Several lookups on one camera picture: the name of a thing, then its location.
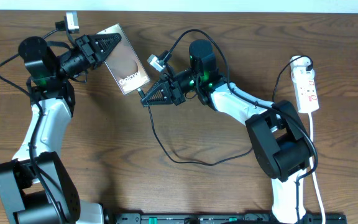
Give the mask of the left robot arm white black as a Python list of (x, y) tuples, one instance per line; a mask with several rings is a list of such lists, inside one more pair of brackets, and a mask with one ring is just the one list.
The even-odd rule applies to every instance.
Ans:
[(32, 119), (11, 161), (0, 164), (0, 198), (9, 223), (115, 223), (99, 203), (85, 202), (60, 150), (73, 117), (73, 82), (99, 67), (120, 43), (118, 33), (83, 35), (69, 43), (28, 37), (18, 56), (30, 73), (24, 93)]

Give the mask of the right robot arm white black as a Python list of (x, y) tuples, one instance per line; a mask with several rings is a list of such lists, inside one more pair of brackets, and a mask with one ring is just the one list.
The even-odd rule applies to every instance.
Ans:
[(171, 50), (151, 55), (148, 63), (160, 72), (160, 79), (141, 95), (141, 103), (179, 105), (193, 91), (200, 102), (227, 114), (247, 128), (247, 133), (264, 173), (272, 180), (272, 213), (280, 223), (300, 223), (303, 206), (303, 179), (314, 172), (315, 146), (289, 101), (261, 100), (240, 89), (219, 71), (212, 40), (199, 39), (189, 46), (190, 66), (174, 72), (168, 61)]

